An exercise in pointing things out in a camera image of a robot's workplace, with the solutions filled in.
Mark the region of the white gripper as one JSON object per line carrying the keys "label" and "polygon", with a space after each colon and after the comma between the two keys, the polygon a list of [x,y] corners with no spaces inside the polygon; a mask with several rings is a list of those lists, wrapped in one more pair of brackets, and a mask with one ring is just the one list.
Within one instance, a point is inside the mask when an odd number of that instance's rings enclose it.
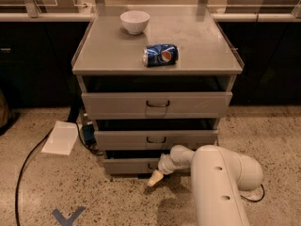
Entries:
{"label": "white gripper", "polygon": [[169,175],[179,168],[180,166],[174,163],[169,154],[162,153],[158,163],[158,169],[152,173],[148,180],[148,186],[154,186],[164,178],[164,175]]}

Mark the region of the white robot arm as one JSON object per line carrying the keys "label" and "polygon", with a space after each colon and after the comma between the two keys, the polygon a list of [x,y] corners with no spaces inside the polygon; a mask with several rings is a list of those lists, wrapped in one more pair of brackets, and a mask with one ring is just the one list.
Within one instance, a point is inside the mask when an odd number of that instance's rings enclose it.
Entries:
{"label": "white robot arm", "polygon": [[191,171],[198,226],[250,226],[240,193],[261,186],[263,172],[257,160],[215,145],[196,151],[176,145],[160,157],[148,185],[184,169]]}

